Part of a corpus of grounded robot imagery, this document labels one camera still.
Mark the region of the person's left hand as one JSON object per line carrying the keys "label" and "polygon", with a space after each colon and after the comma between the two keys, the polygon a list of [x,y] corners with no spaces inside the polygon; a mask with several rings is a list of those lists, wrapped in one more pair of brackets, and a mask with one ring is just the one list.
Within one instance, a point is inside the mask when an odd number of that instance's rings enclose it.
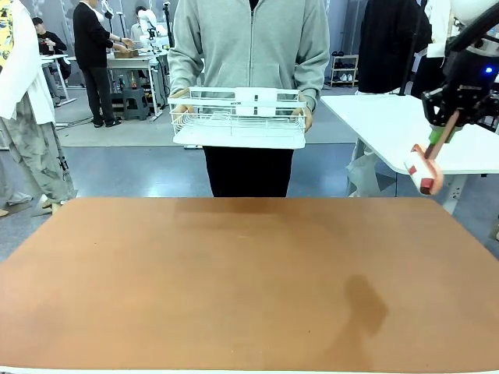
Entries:
{"label": "person's left hand", "polygon": [[302,118],[304,123],[304,132],[307,133],[313,124],[313,114],[304,101],[300,108],[295,108],[291,114],[292,118]]}

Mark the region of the person's right hand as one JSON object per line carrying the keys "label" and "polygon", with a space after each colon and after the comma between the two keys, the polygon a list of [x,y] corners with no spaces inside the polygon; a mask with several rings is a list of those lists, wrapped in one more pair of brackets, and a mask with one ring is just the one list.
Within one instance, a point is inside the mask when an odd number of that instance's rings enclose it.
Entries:
{"label": "person's right hand", "polygon": [[[171,99],[179,99],[189,96],[189,88],[181,89],[170,95],[168,98],[171,103]],[[192,105],[187,104],[177,104],[174,109],[171,110],[172,121],[178,122],[185,114],[191,115],[194,113],[194,108]]]}

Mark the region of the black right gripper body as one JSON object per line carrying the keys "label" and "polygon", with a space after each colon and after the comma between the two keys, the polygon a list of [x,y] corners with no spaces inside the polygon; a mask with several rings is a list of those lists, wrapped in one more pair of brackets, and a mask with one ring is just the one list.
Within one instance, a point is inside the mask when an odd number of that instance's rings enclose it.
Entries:
{"label": "black right gripper body", "polygon": [[426,120],[433,127],[444,127],[457,111],[457,127],[478,124],[486,117],[498,116],[498,57],[481,55],[477,50],[452,52],[444,63],[444,82],[422,95]]}

